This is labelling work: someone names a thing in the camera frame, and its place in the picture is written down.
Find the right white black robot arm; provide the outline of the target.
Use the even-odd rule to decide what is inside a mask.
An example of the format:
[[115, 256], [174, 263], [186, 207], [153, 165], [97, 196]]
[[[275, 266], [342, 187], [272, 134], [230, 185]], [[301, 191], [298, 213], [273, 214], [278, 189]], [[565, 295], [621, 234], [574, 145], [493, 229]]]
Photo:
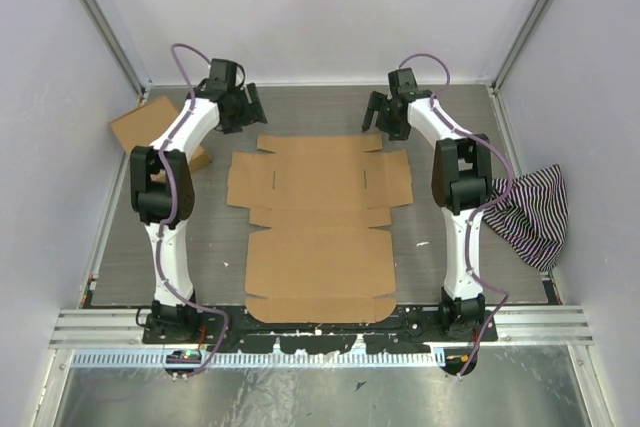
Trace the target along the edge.
[[462, 341], [484, 322], [486, 299], [479, 276], [481, 208], [490, 200], [489, 139], [461, 127], [410, 68], [388, 74], [389, 92], [370, 94], [362, 130], [376, 126], [391, 140], [419, 132], [433, 147], [431, 192], [446, 230], [447, 266], [437, 323], [451, 341]]

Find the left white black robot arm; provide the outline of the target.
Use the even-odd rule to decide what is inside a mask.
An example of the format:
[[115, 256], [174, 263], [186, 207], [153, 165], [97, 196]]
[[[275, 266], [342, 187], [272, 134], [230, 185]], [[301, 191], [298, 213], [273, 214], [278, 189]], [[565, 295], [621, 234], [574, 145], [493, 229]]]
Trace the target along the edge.
[[176, 119], [148, 146], [136, 146], [129, 159], [133, 210], [144, 225], [153, 255], [155, 291], [145, 330], [181, 344], [200, 334], [202, 310], [189, 275], [186, 230], [195, 207], [189, 161], [212, 131], [237, 133], [266, 114], [257, 87], [244, 67], [213, 58], [209, 73], [189, 94]]

